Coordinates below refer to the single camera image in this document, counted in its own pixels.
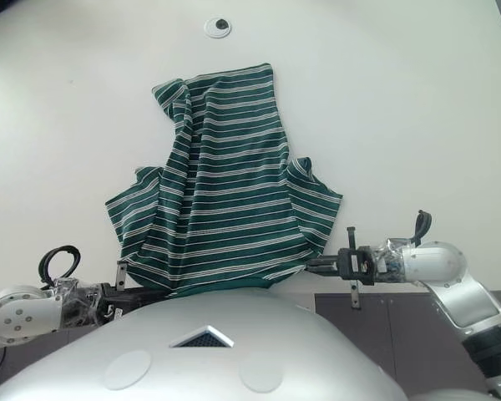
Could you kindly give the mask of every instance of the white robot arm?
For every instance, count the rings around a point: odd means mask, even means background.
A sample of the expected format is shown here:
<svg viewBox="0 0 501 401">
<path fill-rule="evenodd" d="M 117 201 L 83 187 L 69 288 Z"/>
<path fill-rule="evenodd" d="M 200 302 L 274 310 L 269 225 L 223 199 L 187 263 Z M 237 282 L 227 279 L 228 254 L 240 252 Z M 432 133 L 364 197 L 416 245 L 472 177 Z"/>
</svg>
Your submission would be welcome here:
<svg viewBox="0 0 501 401">
<path fill-rule="evenodd" d="M 337 256 L 310 260 L 308 270 L 351 280 L 354 308 L 360 307 L 357 281 L 424 285 L 483 372 L 490 393 L 501 399 L 501 303 L 471 276 L 456 246 L 439 241 L 420 244 L 430 221 L 430 215 L 420 211 L 413 238 L 388 239 L 378 247 L 356 248 L 354 227 L 349 227 L 350 247 Z"/>
</svg>

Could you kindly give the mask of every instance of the white stripe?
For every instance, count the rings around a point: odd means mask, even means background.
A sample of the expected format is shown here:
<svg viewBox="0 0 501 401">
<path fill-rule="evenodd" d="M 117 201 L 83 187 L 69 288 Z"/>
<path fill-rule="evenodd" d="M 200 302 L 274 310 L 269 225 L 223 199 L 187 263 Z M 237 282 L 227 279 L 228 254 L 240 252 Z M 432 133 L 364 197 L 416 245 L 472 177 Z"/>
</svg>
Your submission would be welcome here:
<svg viewBox="0 0 501 401">
<path fill-rule="evenodd" d="M 340 203 L 340 200 L 341 200 L 341 198 L 339 196 L 337 196 L 337 197 L 335 197 L 335 196 L 329 196 L 329 195 L 322 194 L 321 192 L 317 192 L 315 190 L 309 190 L 308 188 L 303 188 L 301 186 L 298 186 L 297 184 L 294 184 L 292 181 L 289 181 L 289 180 L 287 181 L 287 185 L 290 188 L 298 190 L 298 191 L 300 191 L 300 192 L 302 192 L 304 194 L 307 194 L 307 195 L 310 195 L 310 196 L 314 196 L 317 199 L 324 199 L 326 201 L 329 201 L 329 202 L 332 202 L 332 203 L 338 203 L 338 204 Z"/>
<path fill-rule="evenodd" d="M 270 157 L 263 157 L 261 159 L 256 159 L 256 160 L 246 160 L 246 161 L 237 161 L 235 163 L 223 163 L 223 164 L 218 164 L 218 165 L 209 165 L 208 163 L 200 163 L 200 165 L 204 166 L 204 167 L 217 167 L 217 168 L 221 168 L 221 167 L 227 167 L 229 165 L 248 165 L 250 163 L 258 163 L 258 162 L 261 162 L 261 161 L 265 161 L 265 160 L 278 160 L 279 157 L 283 157 L 284 155 L 289 155 L 289 150 L 285 151 L 285 152 L 282 152 L 280 156 L 270 156 Z"/>
<path fill-rule="evenodd" d="M 222 173 L 210 173 L 208 171 L 199 171 L 197 173 L 197 177 L 230 177 L 232 175 L 242 175 L 246 173 L 258 173 L 263 170 L 278 170 L 278 165 L 261 165 L 258 167 L 250 167 L 248 169 L 241 169 L 241 170 L 231 170 L 231 171 L 226 171 Z"/>
<path fill-rule="evenodd" d="M 267 79 L 266 82 L 262 84 L 254 84 L 254 85 L 241 85 L 241 86 L 236 86 L 235 88 L 216 88 L 213 86 L 209 87 L 203 87 L 203 88 L 192 88 L 190 91 L 196 91 L 196 90 L 201 90 L 201 89 L 206 89 L 202 94 L 197 94 L 196 96 L 191 96 L 191 103 L 197 102 L 198 100 L 202 100 L 205 96 L 210 96 L 210 94 L 235 94 L 238 92 L 246 92 L 250 90 L 255 90 L 255 89 L 262 89 L 262 88 L 267 88 L 269 86 L 273 86 L 273 82 L 270 79 Z M 260 96 L 261 94 L 251 94 L 248 97 L 256 97 Z M 234 98 L 221 98 L 220 100 L 232 100 L 232 99 L 239 99 L 240 97 L 234 97 Z"/>
<path fill-rule="evenodd" d="M 242 224 L 238 226 L 231 226 L 230 227 L 230 233 L 235 233 L 236 231 L 247 231 L 247 230 L 252 230 L 255 228 L 262 228 L 262 227 L 270 227 L 270 226 L 279 226 L 282 224 L 289 224 L 293 223 L 295 219 L 293 216 L 285 217 L 282 219 L 275 219 L 271 221 L 263 221 L 259 223 L 249 223 L 249 224 Z M 173 236 L 175 238 L 181 238 L 185 239 L 188 238 L 189 236 L 211 236 L 215 234 L 222 234 L 227 232 L 227 228 L 211 228 L 209 230 L 191 230 L 187 231 L 186 233 L 180 233 L 174 230 L 171 230 L 170 228 L 167 228 L 165 226 L 158 226 L 157 224 L 152 225 L 152 231 L 157 231 L 157 232 L 163 232 L 164 234 L 169 234 L 170 236 Z"/>
<path fill-rule="evenodd" d="M 253 140 L 255 138 L 260 138 L 261 136 L 266 136 L 269 134 L 277 134 L 277 133 L 284 133 L 284 129 L 282 127 L 277 127 L 277 128 L 271 128 L 271 129 L 266 129 L 265 131 L 260 131 L 256 132 L 253 134 L 247 134 L 247 135 L 233 135 L 233 136 L 222 136 L 220 138 L 216 138 L 212 135 L 208 134 L 203 134 L 201 136 L 202 140 L 208 140 L 210 142 L 216 142 L 216 143 L 225 143 L 225 142 L 234 142 L 237 140 Z M 280 138 L 282 140 L 286 140 L 286 137 L 284 135 L 281 135 Z"/>
<path fill-rule="evenodd" d="M 142 199 L 140 199 L 140 200 L 137 200 L 136 202 L 130 203 L 130 204 L 129 204 L 129 205 L 127 205 L 127 206 L 126 206 L 123 210 L 118 211 L 118 212 L 116 212 L 116 213 L 113 213 L 113 215 L 112 215 L 111 213 L 109 213 L 109 211 L 108 211 L 109 218 L 111 219 L 111 218 L 115 217 L 116 215 L 122 215 L 122 214 L 124 214 L 124 213 L 125 213 L 125 212 L 126 212 L 126 211 L 130 208 L 130 207 L 132 207 L 133 205 L 137 205 L 138 203 L 148 201 L 148 200 L 150 200 L 150 198 L 154 198 L 154 197 L 156 197 L 156 196 L 158 196 L 158 194 L 157 194 L 157 193 L 155 193 L 155 194 L 153 194 L 153 195 L 151 195 L 151 196 L 147 196 L 146 198 L 142 198 Z"/>
<path fill-rule="evenodd" d="M 246 119 L 228 119 L 228 120 L 218 120 L 212 119 L 211 117 L 205 117 L 202 121 L 202 124 L 212 124 L 218 127 L 224 125 L 233 125 L 233 124 L 243 124 L 243 123 L 253 123 L 256 121 L 262 121 L 263 119 L 272 119 L 278 116 L 278 113 L 275 111 L 273 113 L 261 114 L 257 117 L 247 117 Z"/>
<path fill-rule="evenodd" d="M 256 185 L 249 185 L 249 186 L 242 186 L 238 188 L 230 188 L 229 190 L 196 190 L 195 191 L 195 196 L 202 196 L 202 195 L 229 195 L 229 194 L 235 194 L 239 192 L 247 192 L 249 190 L 261 190 L 264 188 L 273 188 L 273 187 L 282 187 L 286 184 L 286 179 L 282 179 L 279 182 L 266 182 L 262 184 L 256 184 Z"/>
<path fill-rule="evenodd" d="M 314 206 L 321 207 L 323 209 L 327 209 L 328 211 L 331 211 L 333 213 L 337 213 L 337 209 L 332 209 L 330 207 L 326 207 L 326 206 L 320 205 L 319 203 L 310 202 L 309 200 L 302 199 L 302 198 L 300 198 L 300 197 L 298 197 L 296 195 L 290 194 L 290 197 L 298 199 L 299 201 L 303 201 L 303 202 L 309 203 L 309 204 L 314 205 Z"/>
<path fill-rule="evenodd" d="M 122 205 L 123 203 L 125 203 L 127 201 L 130 201 L 130 200 L 132 200 L 133 198 L 135 198 L 137 196 L 141 196 L 143 194 L 146 194 L 150 190 L 154 189 L 158 184 L 159 184 L 158 178 L 154 178 L 152 180 L 152 182 L 149 183 L 148 186 L 146 186 L 145 188 L 143 188 L 143 190 L 138 190 L 137 192 L 133 192 L 133 193 L 131 193 L 129 195 L 123 196 L 122 198 L 114 200 L 113 202 L 106 204 L 106 208 L 109 211 L 109 210 L 113 209 L 115 206 Z"/>
<path fill-rule="evenodd" d="M 270 139 L 270 140 L 260 140 L 260 141 L 256 141 L 256 142 L 252 142 L 251 144 L 243 144 L 243 145 L 232 145 L 232 146 L 208 146 L 208 145 L 202 145 L 202 144 L 199 144 L 198 147 L 200 147 L 201 149 L 212 149 L 213 151 L 216 151 L 216 150 L 226 150 L 226 149 L 237 149 L 237 148 L 248 148 L 249 145 L 259 145 L 259 144 L 264 144 L 265 142 L 280 142 L 281 144 L 284 144 L 286 142 L 286 140 L 284 138 L 273 138 L 273 139 Z"/>
<path fill-rule="evenodd" d="M 199 183 L 197 183 L 197 185 L 204 185 L 204 186 L 227 185 L 227 184 L 233 184 L 235 182 L 256 181 L 256 180 L 260 180 L 262 178 L 267 178 L 267 177 L 282 177 L 282 173 L 280 173 L 280 174 L 265 174 L 265 175 L 260 175 L 259 177 L 245 178 L 243 180 L 233 180 L 233 181 L 226 181 L 226 182 L 215 182 L 215 183 L 199 182 Z"/>
<path fill-rule="evenodd" d="M 324 241 L 328 241 L 328 236 L 324 235 L 322 232 L 319 230 L 316 230 L 315 228 L 310 228 L 310 227 L 301 227 L 302 232 L 308 232 L 317 238 L 321 238 Z"/>
<path fill-rule="evenodd" d="M 265 104 L 265 103 L 275 103 L 275 97 L 270 97 L 266 99 L 260 99 L 260 100 L 255 100 L 252 102 L 238 102 L 238 103 L 233 103 L 233 104 L 218 104 L 215 102 L 207 101 L 205 107 L 206 108 L 214 108 L 214 109 L 238 109 L 240 107 L 246 107 L 246 106 L 257 106 L 258 104 Z"/>
<path fill-rule="evenodd" d="M 135 216 L 137 215 L 138 213 L 141 213 L 142 211 L 147 211 L 148 209 L 152 208 L 152 207 L 156 207 L 156 205 L 158 204 L 158 201 L 154 201 L 146 206 L 143 206 L 143 207 L 139 207 L 137 208 L 136 210 L 134 211 L 131 211 L 130 213 L 128 213 L 127 215 L 123 215 L 121 217 L 121 221 L 118 221 L 117 223 L 114 224 L 114 227 L 115 228 L 119 228 L 121 227 L 128 219 L 130 219 L 132 216 Z"/>
<path fill-rule="evenodd" d="M 174 175 L 179 175 L 180 177 L 183 177 L 183 178 L 187 177 L 187 174 L 185 172 L 177 170 L 174 167 L 165 166 L 164 167 L 164 171 L 167 171 L 168 173 L 171 173 L 171 174 L 174 174 Z"/>
<path fill-rule="evenodd" d="M 215 249 L 207 249 L 205 251 L 192 251 L 192 252 L 172 252 L 169 249 L 167 249 L 164 246 L 156 246 L 156 245 L 151 245 L 151 244 L 144 244 L 141 249 L 146 250 L 146 251 L 153 251 L 153 252 L 158 252 L 159 254 L 163 256 L 168 256 L 174 259 L 187 259 L 190 257 L 197 257 L 197 256 L 206 256 L 206 255 L 214 255 L 218 253 L 229 253 L 231 251 L 245 251 L 253 248 L 258 248 L 261 246 L 270 246 L 270 245 L 275 245 L 279 244 L 282 242 L 287 242 L 295 239 L 304 239 L 304 236 L 301 233 L 298 234 L 291 234 L 289 236 L 280 236 L 277 238 L 273 238 L 267 241 L 258 241 L 258 242 L 253 242 L 251 244 L 240 244 L 240 245 L 233 245 L 233 246 L 224 246 L 221 248 L 215 248 Z"/>
<path fill-rule="evenodd" d="M 265 280 L 272 280 L 272 279 L 277 278 L 277 277 L 287 276 L 288 274 L 300 272 L 301 270 L 304 270 L 305 268 L 306 268 L 305 265 L 297 265 L 295 267 L 292 267 L 291 269 L 286 269 L 286 270 L 283 270 L 281 272 L 268 274 L 267 276 L 264 276 L 264 279 Z"/>
<path fill-rule="evenodd" d="M 282 150 L 285 148 L 287 148 L 286 142 L 284 142 L 278 146 L 273 146 L 271 148 L 242 150 L 241 152 L 229 153 L 228 155 L 213 155 L 211 153 L 200 152 L 200 157 L 205 157 L 205 158 L 210 159 L 210 160 L 237 159 L 238 157 L 241 157 L 241 156 L 259 155 L 261 153 L 269 153 L 269 152 L 278 152 L 279 150 Z"/>
<path fill-rule="evenodd" d="M 249 111 L 236 111 L 235 113 L 223 113 L 223 114 L 217 114 L 217 113 L 214 113 L 213 111 L 211 110 L 199 110 L 199 111 L 195 111 L 191 116 L 193 118 L 195 117 L 201 117 L 203 115 L 216 115 L 218 117 L 226 117 L 227 115 L 238 115 L 238 114 L 253 114 L 253 113 L 256 113 L 258 111 L 262 111 L 262 110 L 267 110 L 267 109 L 276 109 L 276 106 L 274 104 L 271 104 L 269 106 L 266 106 L 266 107 L 263 107 L 263 108 L 254 108 L 253 110 Z"/>
<path fill-rule="evenodd" d="M 332 229 L 332 225 L 331 226 L 326 226 L 322 223 L 318 223 L 317 221 L 309 221 L 309 220 L 305 220 L 303 219 L 302 217 L 299 217 L 297 216 L 297 220 L 299 221 L 304 221 L 306 223 L 309 223 L 310 225 L 312 226 L 315 226 L 315 225 L 318 225 L 318 226 L 321 226 L 321 227 L 325 227 L 326 228 L 326 231 L 325 232 L 329 232 L 331 229 Z"/>
<path fill-rule="evenodd" d="M 256 203 L 254 205 L 245 205 L 245 206 L 234 206 L 234 207 L 226 207 L 226 208 L 219 208 L 219 209 L 214 209 L 211 211 L 193 211 L 193 216 L 214 216 L 214 215 L 223 215 L 225 213 L 231 213 L 231 212 L 236 212 L 236 211 L 252 211 L 252 210 L 258 210 L 264 207 L 272 207 L 272 206 L 279 206 L 279 205 L 288 205 L 290 204 L 289 199 L 280 199 L 280 200 L 271 200 L 269 202 L 261 202 L 261 203 Z"/>
<path fill-rule="evenodd" d="M 310 215 L 310 216 L 317 217 L 317 218 L 322 219 L 322 220 L 332 221 L 332 222 L 335 220 L 334 217 L 323 215 L 322 213 L 317 213 L 316 211 L 311 211 L 310 209 L 307 209 L 305 207 L 302 207 L 302 206 L 299 206 L 296 204 L 292 204 L 292 206 L 293 206 L 293 209 L 295 209 L 296 211 L 299 211 L 301 213 L 305 213 L 305 214 Z"/>
</svg>

